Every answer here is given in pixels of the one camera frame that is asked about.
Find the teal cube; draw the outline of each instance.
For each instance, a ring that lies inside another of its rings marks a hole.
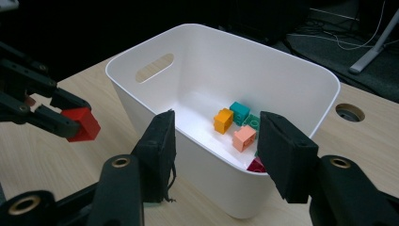
[[[244,120],[248,117],[249,115],[249,107],[245,106],[245,105],[241,105],[238,102],[234,102],[230,108],[229,108],[232,112],[233,112],[233,121],[241,126],[244,123]]]

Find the black clamp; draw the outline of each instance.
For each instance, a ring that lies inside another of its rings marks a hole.
[[[144,202],[174,201],[168,191],[175,157],[175,113],[169,110],[152,119],[131,154],[105,161],[98,183],[57,202],[46,190],[20,194],[0,205],[0,225],[144,225]]]
[[[28,95],[52,98],[53,107],[61,110],[91,106],[85,100],[58,88],[56,81],[45,75],[48,67],[0,42],[0,121],[30,123],[59,137],[71,138],[81,124],[45,105],[32,112],[25,103]]]
[[[281,115],[261,112],[258,153],[288,203],[307,203],[313,225],[398,225],[399,199],[353,161],[317,156],[318,145]]]

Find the table surface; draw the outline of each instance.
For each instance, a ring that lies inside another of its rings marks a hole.
[[[30,124],[0,123],[0,183],[7,199],[31,190],[53,192],[56,200],[98,181],[103,163],[130,153],[139,137],[111,81],[108,60],[58,83],[92,106],[102,126],[93,141],[73,142]],[[39,104],[49,100],[33,96]],[[346,121],[335,110],[351,104],[365,115]],[[375,186],[399,197],[399,105],[342,84],[341,93],[313,140],[319,156],[336,154],[356,162]],[[144,209],[146,225],[311,225],[308,204],[288,204],[275,189],[268,205],[254,218],[228,216],[179,176],[169,191],[177,202]]]

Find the bin handle hole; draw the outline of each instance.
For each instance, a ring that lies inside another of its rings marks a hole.
[[[172,65],[173,59],[173,54],[166,54],[159,57],[154,62],[150,63],[144,68],[138,70],[138,72],[136,73],[136,82],[143,83],[154,77],[155,75],[159,74],[161,71]]]

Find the orange cube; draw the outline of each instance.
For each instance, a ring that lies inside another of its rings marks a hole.
[[[223,108],[214,116],[214,128],[220,134],[225,134],[232,124],[233,112],[227,108]]]

